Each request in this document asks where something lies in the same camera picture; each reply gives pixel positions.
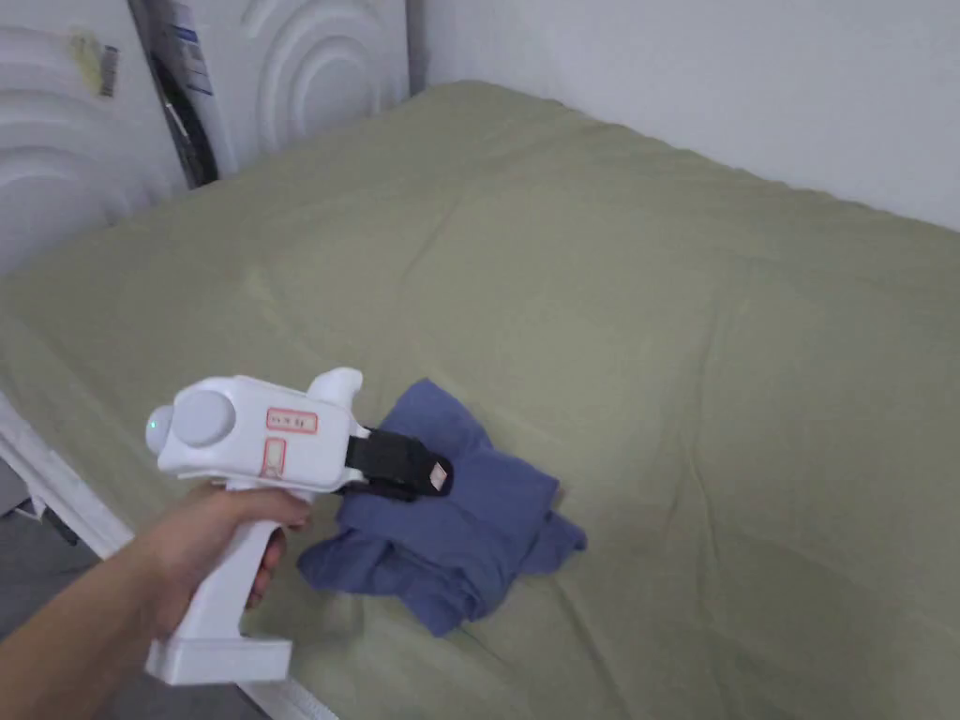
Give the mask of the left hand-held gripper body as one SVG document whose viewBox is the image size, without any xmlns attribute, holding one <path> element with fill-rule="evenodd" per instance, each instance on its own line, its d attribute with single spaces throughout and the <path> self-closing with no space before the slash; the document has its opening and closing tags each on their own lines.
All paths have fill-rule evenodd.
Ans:
<svg viewBox="0 0 960 720">
<path fill-rule="evenodd" d="M 207 378 L 151 414 L 146 440 L 158 468 L 179 479 L 214 478 L 231 492 L 280 488 L 311 502 L 361 477 L 347 451 L 368 435 L 353 415 L 362 384 L 349 367 L 321 374 L 306 392 L 246 376 Z M 173 686 L 287 677 L 292 643 L 240 629 L 275 529 L 265 520 L 239 527 L 172 637 L 152 646 L 151 675 Z"/>
</svg>

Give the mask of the person's left hand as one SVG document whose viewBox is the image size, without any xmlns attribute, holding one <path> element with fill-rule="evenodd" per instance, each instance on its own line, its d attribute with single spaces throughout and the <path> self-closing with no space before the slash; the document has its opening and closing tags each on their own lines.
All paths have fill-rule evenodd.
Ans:
<svg viewBox="0 0 960 720">
<path fill-rule="evenodd" d="M 133 541 L 135 555 L 155 576 L 156 639 L 169 638 L 183 621 L 200 584 L 218 564 L 241 526 L 275 524 L 247 585 L 243 609 L 255 608 L 273 581 L 286 551 L 286 529 L 309 524 L 310 509 L 281 489 L 230 491 L 204 486 L 167 512 Z"/>
</svg>

